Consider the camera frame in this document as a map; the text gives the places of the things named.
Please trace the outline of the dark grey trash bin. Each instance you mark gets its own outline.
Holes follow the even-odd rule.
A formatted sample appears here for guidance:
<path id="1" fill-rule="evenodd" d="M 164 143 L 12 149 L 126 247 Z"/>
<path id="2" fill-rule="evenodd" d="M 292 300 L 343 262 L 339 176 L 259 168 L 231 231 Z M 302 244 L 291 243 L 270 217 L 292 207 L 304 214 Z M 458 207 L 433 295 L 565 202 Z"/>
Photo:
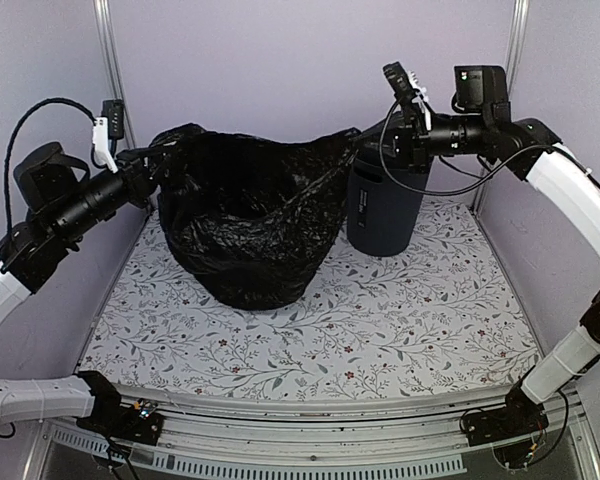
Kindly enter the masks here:
<path id="1" fill-rule="evenodd" d="M 396 134 L 387 132 L 378 152 L 382 124 L 362 132 L 348 181 L 347 238 L 358 251 L 395 256 L 410 243 L 431 166 L 415 165 L 395 150 Z"/>

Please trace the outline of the black plastic trash bag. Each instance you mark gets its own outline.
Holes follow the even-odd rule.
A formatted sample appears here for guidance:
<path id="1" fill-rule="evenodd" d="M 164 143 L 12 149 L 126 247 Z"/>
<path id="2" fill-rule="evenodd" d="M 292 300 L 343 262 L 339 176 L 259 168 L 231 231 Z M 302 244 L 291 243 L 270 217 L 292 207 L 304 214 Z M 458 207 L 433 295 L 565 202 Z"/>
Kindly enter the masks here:
<path id="1" fill-rule="evenodd" d="M 282 143 L 189 123 L 159 133 L 158 213 L 169 251 L 219 302 L 300 299 L 344 223 L 359 130 Z"/>

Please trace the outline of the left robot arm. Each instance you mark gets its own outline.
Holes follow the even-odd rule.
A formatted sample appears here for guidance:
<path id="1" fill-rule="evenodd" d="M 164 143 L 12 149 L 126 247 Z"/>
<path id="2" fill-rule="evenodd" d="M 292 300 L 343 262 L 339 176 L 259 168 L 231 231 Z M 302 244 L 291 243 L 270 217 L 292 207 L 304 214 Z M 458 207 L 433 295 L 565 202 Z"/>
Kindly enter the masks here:
<path id="1" fill-rule="evenodd" d="M 118 170 L 89 173 L 57 142 L 31 152 L 14 170 L 28 206 L 26 219 L 0 240 L 0 324 L 55 273 L 86 232 L 127 204 L 148 205 L 166 165 L 163 146 L 125 150 Z M 154 402 L 125 407 L 103 374 L 80 371 L 64 378 L 0 379 L 0 426 L 18 421 L 74 417 L 78 427 L 106 439 L 154 445 L 164 418 Z"/>

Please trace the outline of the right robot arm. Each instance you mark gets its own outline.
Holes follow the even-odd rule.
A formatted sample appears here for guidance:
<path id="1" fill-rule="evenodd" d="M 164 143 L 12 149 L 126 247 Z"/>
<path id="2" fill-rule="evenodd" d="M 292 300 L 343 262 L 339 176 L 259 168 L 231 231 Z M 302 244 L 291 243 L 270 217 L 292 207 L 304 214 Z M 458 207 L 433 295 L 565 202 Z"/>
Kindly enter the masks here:
<path id="1" fill-rule="evenodd" d="M 435 113 L 415 74 L 400 63 L 383 74 L 403 124 L 394 136 L 397 158 L 425 167 L 436 156 L 477 155 L 490 171 L 459 189 L 471 192 L 503 169 L 529 184 L 576 228 L 600 259 L 600 184 L 563 141 L 537 119 L 514 121 L 506 73 L 498 65 L 457 66 L 450 115 Z M 600 358 L 600 291 L 579 324 L 509 391 L 497 427 L 517 436 L 549 397 Z"/>

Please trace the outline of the floral patterned table mat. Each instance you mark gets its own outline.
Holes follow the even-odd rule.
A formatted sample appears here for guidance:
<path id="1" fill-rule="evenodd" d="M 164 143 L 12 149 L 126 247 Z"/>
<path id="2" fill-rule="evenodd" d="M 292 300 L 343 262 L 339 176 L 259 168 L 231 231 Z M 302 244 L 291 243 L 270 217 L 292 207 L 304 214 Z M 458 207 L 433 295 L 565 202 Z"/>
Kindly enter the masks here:
<path id="1" fill-rule="evenodd" d="M 540 357 L 468 208 L 427 200 L 403 253 L 339 237 L 298 301 L 262 312 L 214 299 L 151 219 L 81 365 L 140 388 L 309 402 L 509 385 Z"/>

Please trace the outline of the left aluminium frame post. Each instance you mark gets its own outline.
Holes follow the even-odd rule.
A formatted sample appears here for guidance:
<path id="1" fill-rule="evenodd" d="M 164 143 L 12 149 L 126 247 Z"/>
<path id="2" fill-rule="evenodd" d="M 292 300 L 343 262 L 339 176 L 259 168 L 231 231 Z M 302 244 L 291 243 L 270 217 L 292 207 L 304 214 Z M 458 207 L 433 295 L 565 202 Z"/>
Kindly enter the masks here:
<path id="1" fill-rule="evenodd" d="M 121 100 L 124 106 L 123 125 L 125 137 L 123 140 L 118 141 L 119 149 L 135 148 L 136 140 L 125 99 L 110 2 L 108 0 L 94 0 L 93 6 L 110 97 Z"/>

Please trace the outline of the aluminium frame post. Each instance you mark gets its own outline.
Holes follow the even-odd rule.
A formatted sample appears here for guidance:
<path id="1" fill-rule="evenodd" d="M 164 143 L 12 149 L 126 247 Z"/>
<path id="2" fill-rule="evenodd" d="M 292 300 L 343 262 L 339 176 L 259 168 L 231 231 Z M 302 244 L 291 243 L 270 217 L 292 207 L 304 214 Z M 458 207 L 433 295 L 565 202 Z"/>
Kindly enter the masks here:
<path id="1" fill-rule="evenodd" d="M 125 137 L 123 140 L 118 141 L 119 149 L 135 148 L 136 140 L 125 99 L 110 2 L 108 0 L 94 0 L 93 6 L 110 97 L 121 100 L 124 106 L 123 125 Z"/>
<path id="2" fill-rule="evenodd" d="M 510 95 L 512 94 L 524 50 L 529 9 L 529 0 L 517 0 L 515 2 L 504 72 L 490 74 L 491 79 L 489 83 L 495 88 L 495 93 L 492 97 L 497 103 L 500 103 L 500 106 L 496 105 L 489 108 L 489 112 L 493 116 L 505 113 L 504 104 L 510 99 Z"/>

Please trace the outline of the right aluminium frame post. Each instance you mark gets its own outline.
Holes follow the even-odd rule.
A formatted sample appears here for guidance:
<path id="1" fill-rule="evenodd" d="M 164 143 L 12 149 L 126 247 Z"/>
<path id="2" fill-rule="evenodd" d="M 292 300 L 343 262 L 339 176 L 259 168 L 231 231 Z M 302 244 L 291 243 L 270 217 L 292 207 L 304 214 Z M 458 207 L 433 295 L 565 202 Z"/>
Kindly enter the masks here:
<path id="1" fill-rule="evenodd" d="M 493 116 L 505 113 L 504 104 L 510 99 L 510 95 L 512 94 L 524 50 L 529 9 L 529 0 L 517 0 L 515 2 L 504 72 L 490 74 L 491 79 L 489 83 L 495 88 L 495 93 L 492 97 L 497 103 L 500 103 L 500 106 L 496 105 L 489 108 L 489 112 Z"/>

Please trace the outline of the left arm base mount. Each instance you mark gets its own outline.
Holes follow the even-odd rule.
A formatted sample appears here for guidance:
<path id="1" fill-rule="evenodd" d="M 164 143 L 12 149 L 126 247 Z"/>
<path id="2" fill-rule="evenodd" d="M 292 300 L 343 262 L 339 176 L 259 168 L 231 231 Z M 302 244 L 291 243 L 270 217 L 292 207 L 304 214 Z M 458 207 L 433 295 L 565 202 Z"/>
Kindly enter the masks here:
<path id="1" fill-rule="evenodd" d="M 94 409 L 89 417 L 77 419 L 76 425 L 105 439 L 156 446 L 164 424 L 158 406 L 156 401 L 143 398 L 128 406 L 110 403 Z"/>

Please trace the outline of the aluminium front rail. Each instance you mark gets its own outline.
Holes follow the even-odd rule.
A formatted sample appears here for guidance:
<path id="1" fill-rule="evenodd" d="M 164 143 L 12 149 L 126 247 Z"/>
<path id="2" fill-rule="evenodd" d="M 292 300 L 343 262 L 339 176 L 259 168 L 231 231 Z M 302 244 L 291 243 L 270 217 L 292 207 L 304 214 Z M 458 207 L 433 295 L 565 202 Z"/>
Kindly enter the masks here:
<path id="1" fill-rule="evenodd" d="M 468 413 L 501 406 L 502 387 L 381 400 L 306 403 L 147 391 L 162 415 L 155 445 L 120 458 L 70 419 L 38 430 L 27 479 L 600 479 L 600 454 L 572 388 L 544 405 L 535 462 L 510 470 L 497 444 L 471 445 Z"/>

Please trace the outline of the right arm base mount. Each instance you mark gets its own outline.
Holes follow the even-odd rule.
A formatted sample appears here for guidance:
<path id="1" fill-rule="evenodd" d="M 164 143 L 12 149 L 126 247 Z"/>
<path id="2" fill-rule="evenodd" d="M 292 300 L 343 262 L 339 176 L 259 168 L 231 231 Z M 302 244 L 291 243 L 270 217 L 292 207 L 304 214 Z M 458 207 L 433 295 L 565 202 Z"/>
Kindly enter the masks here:
<path id="1" fill-rule="evenodd" d="M 549 426 L 542 404 L 507 401 L 504 406 L 466 411 L 459 428 L 470 446 L 479 446 L 540 433 Z"/>

